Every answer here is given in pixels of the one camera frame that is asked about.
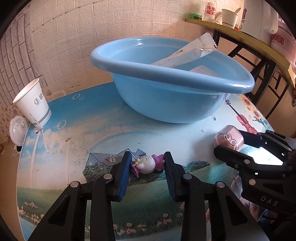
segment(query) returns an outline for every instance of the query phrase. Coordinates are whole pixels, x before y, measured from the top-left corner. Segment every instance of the pink figurine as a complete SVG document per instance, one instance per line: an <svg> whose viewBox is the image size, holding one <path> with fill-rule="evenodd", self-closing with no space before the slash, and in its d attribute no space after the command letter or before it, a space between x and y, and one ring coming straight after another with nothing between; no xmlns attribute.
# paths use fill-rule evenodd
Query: pink figurine
<svg viewBox="0 0 296 241"><path fill-rule="evenodd" d="M142 156L141 158L137 158L132 165L133 172L139 177L139 173L150 174L154 170L162 171L165 168L164 162L163 154L159 156L155 154L152 156Z"/></svg>

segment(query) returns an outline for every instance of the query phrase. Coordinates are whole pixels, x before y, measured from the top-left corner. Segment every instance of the spoon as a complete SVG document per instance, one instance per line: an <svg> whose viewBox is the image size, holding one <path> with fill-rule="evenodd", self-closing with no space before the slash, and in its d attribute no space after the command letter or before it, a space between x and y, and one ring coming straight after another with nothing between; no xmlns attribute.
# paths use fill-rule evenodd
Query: spoon
<svg viewBox="0 0 296 241"><path fill-rule="evenodd" d="M239 7L237 10L235 10L235 14L237 14L240 10L241 10L242 8L241 7Z"/></svg>

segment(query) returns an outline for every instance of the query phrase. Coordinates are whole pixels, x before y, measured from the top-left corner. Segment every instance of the round table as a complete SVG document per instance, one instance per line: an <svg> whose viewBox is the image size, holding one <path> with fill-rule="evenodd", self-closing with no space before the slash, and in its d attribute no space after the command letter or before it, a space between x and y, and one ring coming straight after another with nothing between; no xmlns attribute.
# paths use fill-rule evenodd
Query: round table
<svg viewBox="0 0 296 241"><path fill-rule="evenodd" d="M224 181L240 197L237 170L215 158L213 137L225 125L245 131L238 114L258 132L272 127L244 95L230 95L228 100L230 105L223 104L212 116L191 124L164 123L137 113L121 99L114 83L50 102L50 120L38 133L29 127L20 156L17 206L25 239L71 181L90 182L107 173L126 149L148 156L170 151L187 172L204 182ZM245 145L241 152L260 164L281 165L261 148ZM256 216L256 208L248 205ZM115 237L179 241L183 209L183 203L174 203L169 196L164 173L140 179L131 175L123 201L112 203ZM89 215L88 205L85 239L89 239Z"/></svg>

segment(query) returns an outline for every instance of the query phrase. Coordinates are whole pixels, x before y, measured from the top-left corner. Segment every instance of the wooden shelf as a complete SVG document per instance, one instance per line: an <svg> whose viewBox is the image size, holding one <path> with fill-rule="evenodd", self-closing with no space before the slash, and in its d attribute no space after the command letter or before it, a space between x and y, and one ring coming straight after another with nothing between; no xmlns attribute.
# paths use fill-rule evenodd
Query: wooden shelf
<svg viewBox="0 0 296 241"><path fill-rule="evenodd" d="M245 45L248 45L252 49L256 50L258 53L265 56L267 59L273 60L278 65L279 69L284 75L283 77L286 80L288 80L291 83L291 85L293 85L293 87L295 86L296 74L293 72L292 66L289 63L289 61L287 61L282 55L280 55L278 52L267 46L265 43L259 41L258 39L248 34L245 34L243 32L237 31L224 25L190 18L186 18L185 22L195 23L203 25L207 28L218 30L219 32L224 33L230 36L231 38L234 38L235 40L240 41Z"/></svg>

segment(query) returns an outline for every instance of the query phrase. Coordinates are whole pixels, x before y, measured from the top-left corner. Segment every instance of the white paper cup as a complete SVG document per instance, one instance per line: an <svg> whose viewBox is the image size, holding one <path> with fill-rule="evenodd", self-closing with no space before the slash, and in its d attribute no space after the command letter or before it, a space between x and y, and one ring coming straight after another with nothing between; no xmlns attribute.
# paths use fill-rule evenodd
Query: white paper cup
<svg viewBox="0 0 296 241"><path fill-rule="evenodd" d="M42 94L39 78L28 83L13 100L25 117L36 127L42 128L52 112Z"/></svg>
<svg viewBox="0 0 296 241"><path fill-rule="evenodd" d="M234 28L238 17L236 13L227 9L222 9L222 25Z"/></svg>

